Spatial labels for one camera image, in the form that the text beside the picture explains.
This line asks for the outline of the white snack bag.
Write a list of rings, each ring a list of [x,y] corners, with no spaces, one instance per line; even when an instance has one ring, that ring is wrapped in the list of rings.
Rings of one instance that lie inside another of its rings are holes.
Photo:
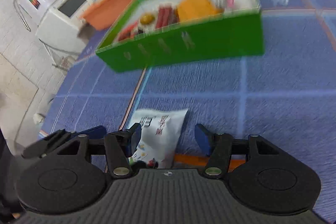
[[[130,123],[141,125],[141,139],[130,158],[131,162],[143,161],[148,165],[157,163],[160,169],[171,168],[187,112],[187,109],[136,110]]]

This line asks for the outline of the orange yellow snack bag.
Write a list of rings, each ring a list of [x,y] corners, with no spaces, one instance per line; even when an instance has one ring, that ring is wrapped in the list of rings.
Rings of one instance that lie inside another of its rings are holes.
[[[214,16],[221,12],[223,9],[217,8],[211,0],[182,0],[177,5],[177,14],[181,23]]]

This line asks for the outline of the red snack packet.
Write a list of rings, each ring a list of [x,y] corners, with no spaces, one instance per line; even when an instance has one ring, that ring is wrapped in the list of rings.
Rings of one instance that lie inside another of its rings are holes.
[[[144,12],[134,23],[126,26],[118,34],[116,41],[121,42],[139,35],[148,35],[177,22],[176,9],[172,5],[161,5],[154,11]]]

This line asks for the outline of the blue plaid tablecloth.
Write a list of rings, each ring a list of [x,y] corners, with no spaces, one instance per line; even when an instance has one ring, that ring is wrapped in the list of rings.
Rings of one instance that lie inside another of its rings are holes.
[[[94,34],[40,132],[117,130],[137,109],[187,109],[177,152],[199,155],[197,123],[237,138],[259,134],[314,169],[315,212],[335,221],[335,0],[260,0],[265,53],[114,73]]]

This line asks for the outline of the green cardboard box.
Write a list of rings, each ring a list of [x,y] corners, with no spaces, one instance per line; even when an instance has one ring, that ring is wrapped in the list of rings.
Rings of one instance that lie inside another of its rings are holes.
[[[134,0],[109,29],[96,55],[116,72],[190,61],[264,53],[259,0],[211,0],[220,14],[178,22],[148,35],[117,42],[118,34],[144,12],[182,0]]]

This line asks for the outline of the orange plastic basin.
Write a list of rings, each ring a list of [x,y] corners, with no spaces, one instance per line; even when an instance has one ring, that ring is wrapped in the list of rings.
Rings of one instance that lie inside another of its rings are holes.
[[[123,14],[133,0],[97,0],[80,16],[96,30],[106,29]]]

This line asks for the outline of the white appliance with screen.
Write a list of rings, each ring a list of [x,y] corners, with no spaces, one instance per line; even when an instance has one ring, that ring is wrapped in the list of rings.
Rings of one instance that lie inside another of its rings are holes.
[[[88,38],[83,34],[87,21],[82,14],[93,0],[56,0],[43,15],[36,36],[48,47],[80,55]]]

